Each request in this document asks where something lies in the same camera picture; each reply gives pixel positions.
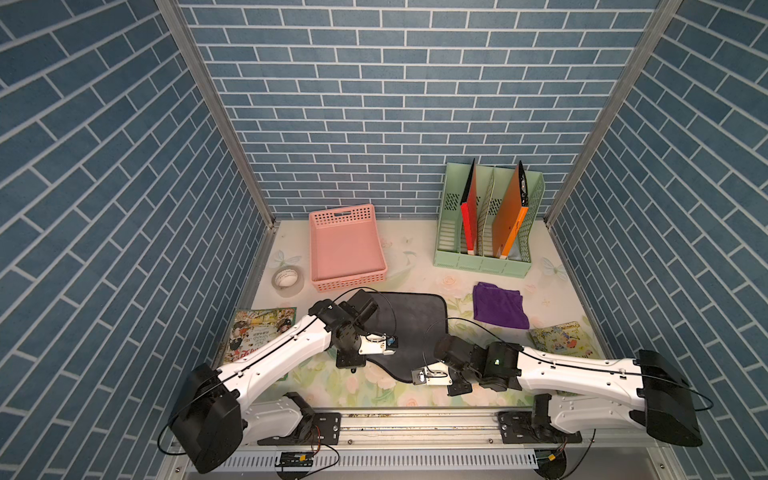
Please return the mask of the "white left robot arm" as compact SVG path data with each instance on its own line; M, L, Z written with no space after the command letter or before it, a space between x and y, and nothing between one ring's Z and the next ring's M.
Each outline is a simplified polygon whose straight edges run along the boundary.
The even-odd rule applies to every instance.
M367 322L377 312L373 295L358 289L348 300L320 300L276 339L245 357L213 368L201 364L184 381L166 423L195 469L208 473L246 441L310 439L313 409L298 394L260 403L258 397L305 360L335 348L337 366L354 370L372 355L391 355L393 334Z

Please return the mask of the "purple square dishcloth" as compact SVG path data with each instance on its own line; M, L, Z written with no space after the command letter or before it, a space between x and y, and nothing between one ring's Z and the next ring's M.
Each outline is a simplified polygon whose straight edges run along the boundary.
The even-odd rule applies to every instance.
M523 309L523 296L495 284L478 282L473 287L473 318L505 328L528 330L528 316Z

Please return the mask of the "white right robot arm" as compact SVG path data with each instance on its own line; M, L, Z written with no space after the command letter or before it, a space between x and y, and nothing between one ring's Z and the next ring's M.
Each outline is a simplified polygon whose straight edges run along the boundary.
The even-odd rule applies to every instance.
M582 429L642 428L659 441L703 444L690 382L660 353L590 359L545 353L496 341L486 347L444 336L434 355L472 386L534 395L531 427L541 441L558 441Z

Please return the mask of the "green grey microfibre cloth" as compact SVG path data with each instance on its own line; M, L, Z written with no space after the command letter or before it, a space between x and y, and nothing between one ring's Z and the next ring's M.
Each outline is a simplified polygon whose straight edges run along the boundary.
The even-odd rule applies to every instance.
M365 330L394 335L398 348L392 355L372 355L367 360L395 380L413 383L412 372L437 362L435 345L448 334L445 300L436 294L369 292L377 305Z

